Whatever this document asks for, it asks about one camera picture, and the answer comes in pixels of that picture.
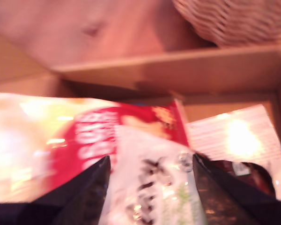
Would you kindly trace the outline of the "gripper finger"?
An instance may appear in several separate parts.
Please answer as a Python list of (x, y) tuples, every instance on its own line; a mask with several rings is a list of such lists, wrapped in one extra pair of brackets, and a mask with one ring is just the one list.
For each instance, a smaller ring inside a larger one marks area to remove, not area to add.
[(276, 193), (269, 172), (248, 162), (193, 156), (195, 183), (211, 225), (272, 225)]
[(65, 197), (53, 225), (97, 225), (102, 213), (111, 161), (105, 156), (85, 171), (60, 186), (58, 197)]

